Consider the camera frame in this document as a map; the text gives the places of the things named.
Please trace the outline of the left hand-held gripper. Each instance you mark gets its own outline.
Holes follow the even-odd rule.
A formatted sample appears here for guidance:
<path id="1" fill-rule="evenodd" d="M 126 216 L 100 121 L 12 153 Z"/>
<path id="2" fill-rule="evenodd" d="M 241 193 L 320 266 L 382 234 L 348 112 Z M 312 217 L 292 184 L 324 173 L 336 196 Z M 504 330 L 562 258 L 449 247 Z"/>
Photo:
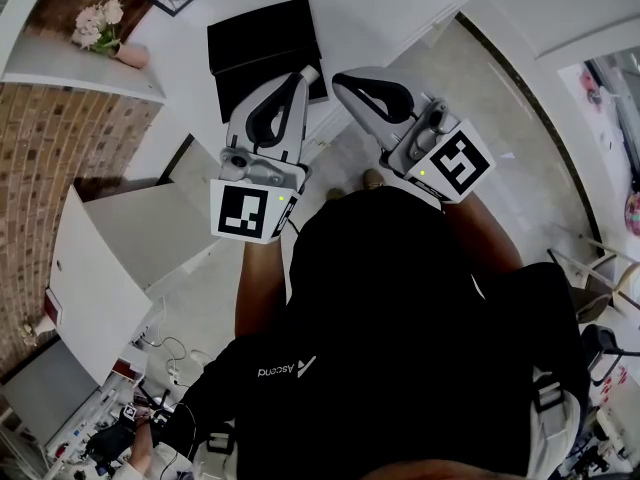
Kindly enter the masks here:
<path id="1" fill-rule="evenodd" d="M 318 78 L 307 65 L 264 83 L 234 109 L 221 170 L 210 181 L 213 235 L 258 244 L 280 237 L 310 176 L 300 156 L 309 88 Z"/>

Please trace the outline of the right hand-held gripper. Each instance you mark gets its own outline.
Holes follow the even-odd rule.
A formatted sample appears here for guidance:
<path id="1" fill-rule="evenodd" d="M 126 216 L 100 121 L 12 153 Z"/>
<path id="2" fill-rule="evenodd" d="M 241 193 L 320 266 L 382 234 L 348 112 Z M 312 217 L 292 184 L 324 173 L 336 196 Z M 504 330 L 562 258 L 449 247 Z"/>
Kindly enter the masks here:
<path id="1" fill-rule="evenodd" d="M 333 76 L 332 86 L 357 123 L 390 151 L 383 165 L 444 203 L 462 202 L 495 167 L 475 128 L 457 118 L 445 99 L 423 94 L 419 107 L 386 68 L 343 71 Z"/>

